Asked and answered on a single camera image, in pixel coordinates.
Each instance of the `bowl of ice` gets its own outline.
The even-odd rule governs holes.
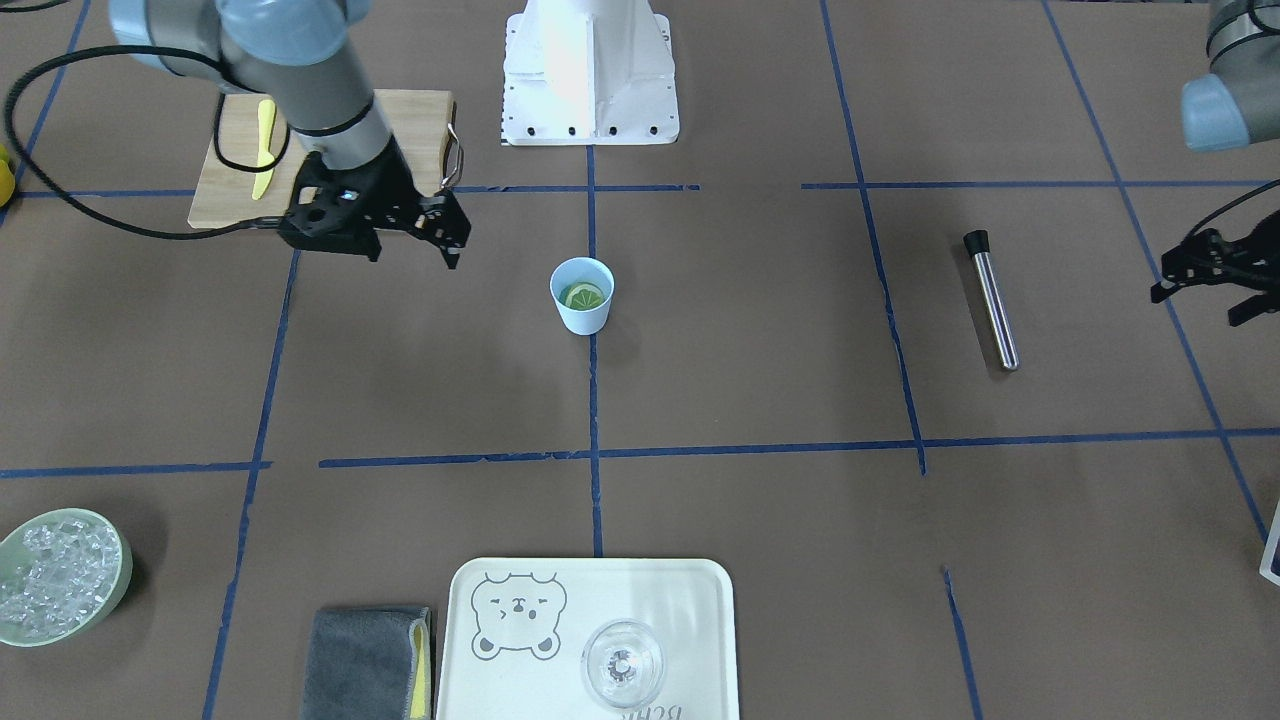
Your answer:
[[[129,587],[129,543],[106,518],[65,507],[0,542],[0,642],[37,647],[83,633]]]

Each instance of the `green bowl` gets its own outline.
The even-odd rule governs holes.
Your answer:
[[[81,510],[79,507],[64,507],[61,510],[52,510],[45,512],[44,515],[32,518],[31,520],[23,523],[17,530],[9,533],[9,537],[4,541],[0,541],[0,582],[13,580],[18,574],[18,568],[23,564],[31,562],[36,557],[36,553],[27,550],[27,547],[22,544],[22,536],[27,528],[77,519],[90,524],[105,525],[110,528],[115,537],[120,541],[120,561],[115,568],[115,577],[111,580],[106,600],[93,609],[93,611],[91,611],[79,623],[79,625],[76,625],[60,635],[29,639],[22,632],[19,625],[0,621],[0,642],[14,647],[40,647],[42,644],[64,641],[101,623],[102,618],[106,618],[108,614],[115,609],[116,603],[120,602],[120,598],[124,597],[124,591],[128,589],[129,578],[133,574],[133,555],[129,551],[129,543],[110,520],[97,512],[93,512],[92,510]]]

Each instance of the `towel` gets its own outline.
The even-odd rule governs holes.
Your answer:
[[[316,612],[302,720],[428,720],[433,646],[428,607]]]

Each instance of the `knife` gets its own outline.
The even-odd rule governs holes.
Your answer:
[[[275,160],[271,155],[271,131],[275,129],[275,101],[270,97],[257,104],[257,164],[269,165]],[[275,169],[257,173],[253,177],[253,200],[260,200],[266,193],[266,186],[271,184],[271,174]]]

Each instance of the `bear drawing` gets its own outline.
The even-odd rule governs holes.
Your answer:
[[[479,628],[471,651],[480,660],[493,660],[504,650],[527,650],[538,660],[550,660],[559,652],[556,625],[566,600],[564,585],[554,575],[549,580],[532,574],[485,575],[471,593]]]

